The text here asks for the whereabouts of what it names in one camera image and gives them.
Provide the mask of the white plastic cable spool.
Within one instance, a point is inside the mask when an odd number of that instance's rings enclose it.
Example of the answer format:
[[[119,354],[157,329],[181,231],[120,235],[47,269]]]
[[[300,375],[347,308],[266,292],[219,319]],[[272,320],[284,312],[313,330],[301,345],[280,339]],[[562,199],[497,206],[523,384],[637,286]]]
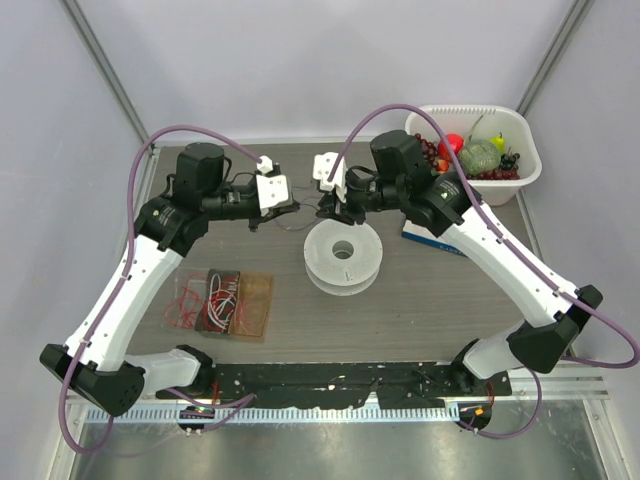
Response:
[[[306,273],[317,288],[334,296],[352,296],[376,280],[383,245],[368,224],[323,220],[307,234],[303,255]]]

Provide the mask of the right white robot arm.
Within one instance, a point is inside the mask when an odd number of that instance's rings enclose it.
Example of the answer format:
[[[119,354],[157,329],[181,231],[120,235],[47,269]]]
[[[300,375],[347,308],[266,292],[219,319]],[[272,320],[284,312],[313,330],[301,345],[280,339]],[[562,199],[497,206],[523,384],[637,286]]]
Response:
[[[336,153],[315,156],[312,177],[324,194],[319,217],[354,225],[369,212],[399,210],[474,261],[523,314],[514,327],[474,340],[456,356],[455,389],[475,394],[493,375],[518,367],[551,372],[602,303],[602,293],[561,278],[508,232],[497,233],[492,209],[472,204],[480,194],[465,191],[455,173],[433,173],[417,138],[393,130],[375,137],[370,150],[375,169],[359,176],[352,168],[336,180],[329,178],[339,162]]]

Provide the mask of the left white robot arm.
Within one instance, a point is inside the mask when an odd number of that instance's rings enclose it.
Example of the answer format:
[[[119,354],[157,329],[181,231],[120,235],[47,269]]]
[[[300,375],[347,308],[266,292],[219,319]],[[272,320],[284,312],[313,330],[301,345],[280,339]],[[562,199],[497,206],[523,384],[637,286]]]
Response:
[[[245,220],[256,230],[298,210],[290,180],[268,157],[245,184],[229,180],[231,165],[211,143],[189,144],[178,155],[166,189],[140,209],[121,265],[91,313],[64,344],[48,344],[40,355],[65,389],[113,417],[169,388],[193,399],[211,391],[214,362],[193,347],[141,356],[126,351],[156,293],[211,222]]]

